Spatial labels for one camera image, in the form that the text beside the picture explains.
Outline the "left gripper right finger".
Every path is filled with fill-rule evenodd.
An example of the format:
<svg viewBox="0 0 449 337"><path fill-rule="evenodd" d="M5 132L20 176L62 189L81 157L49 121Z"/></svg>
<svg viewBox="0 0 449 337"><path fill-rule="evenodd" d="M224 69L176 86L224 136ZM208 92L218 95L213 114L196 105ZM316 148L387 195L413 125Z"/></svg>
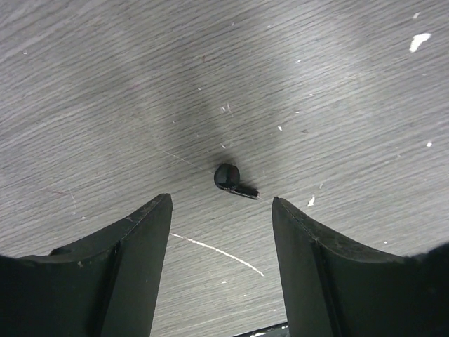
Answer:
<svg viewBox="0 0 449 337"><path fill-rule="evenodd" d="M285 199L272 225L291 336L447 336L448 245L396 256Z"/></svg>

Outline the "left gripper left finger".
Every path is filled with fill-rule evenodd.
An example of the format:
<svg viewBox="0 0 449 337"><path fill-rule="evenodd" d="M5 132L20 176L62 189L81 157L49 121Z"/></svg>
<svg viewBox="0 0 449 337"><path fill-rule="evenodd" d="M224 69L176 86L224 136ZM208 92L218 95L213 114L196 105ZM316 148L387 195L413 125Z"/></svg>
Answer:
<svg viewBox="0 0 449 337"><path fill-rule="evenodd" d="M160 194L47 256L2 256L1 335L148 336L172 210Z"/></svg>

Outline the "black earbud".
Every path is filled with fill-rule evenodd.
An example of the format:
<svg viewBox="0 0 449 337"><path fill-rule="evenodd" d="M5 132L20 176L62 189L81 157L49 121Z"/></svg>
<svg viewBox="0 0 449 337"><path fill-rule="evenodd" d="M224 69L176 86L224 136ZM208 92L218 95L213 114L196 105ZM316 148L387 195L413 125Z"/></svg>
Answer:
<svg viewBox="0 0 449 337"><path fill-rule="evenodd" d="M258 199L259 192L254 187L241 183L240 171L232 164L223 163L214 173L215 186L222 191L249 199Z"/></svg>

